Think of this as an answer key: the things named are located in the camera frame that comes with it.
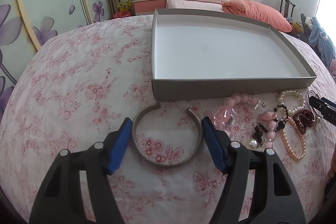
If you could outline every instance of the open cardboard box lid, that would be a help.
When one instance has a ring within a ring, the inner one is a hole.
[[[152,25],[157,101],[306,88],[316,74],[271,25],[208,10],[158,9]]]

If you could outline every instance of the purple flower decal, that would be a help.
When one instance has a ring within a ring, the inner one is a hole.
[[[52,17],[44,17],[41,21],[40,29],[33,27],[34,34],[41,46],[43,46],[50,38],[57,35],[57,31],[51,29],[54,26],[54,23],[55,21]]]
[[[104,16],[103,3],[101,3],[101,1],[98,1],[98,4],[94,3],[92,5],[92,10],[95,12],[95,21],[100,22],[100,16]]]
[[[11,86],[7,88],[5,91],[5,85],[6,85],[6,78],[4,76],[0,76],[0,123],[3,117],[3,112],[6,109],[9,97],[11,96],[14,87]]]
[[[71,15],[75,10],[75,6],[74,5],[70,5],[70,8],[69,8],[69,15]]]
[[[4,23],[10,10],[9,4],[0,5],[0,46],[13,43],[19,37],[22,29],[21,17],[13,17]]]

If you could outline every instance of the pink drawer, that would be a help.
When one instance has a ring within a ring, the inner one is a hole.
[[[134,2],[134,9],[136,13],[152,12],[155,11],[155,9],[161,9],[165,7],[165,0],[144,0]]]

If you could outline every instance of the chair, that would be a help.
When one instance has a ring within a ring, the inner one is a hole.
[[[288,18],[288,10],[289,10],[289,5],[292,5],[292,13],[291,13],[291,17],[293,17],[293,10],[294,7],[296,6],[295,4],[293,4],[291,1],[289,0],[281,0],[281,4],[280,4],[280,14],[281,14],[281,10],[282,10],[282,3],[283,1],[285,1],[285,10],[283,11],[283,17],[284,18]]]

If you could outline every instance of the window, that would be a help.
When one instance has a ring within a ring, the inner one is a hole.
[[[336,45],[336,0],[320,0],[316,17],[322,28]]]

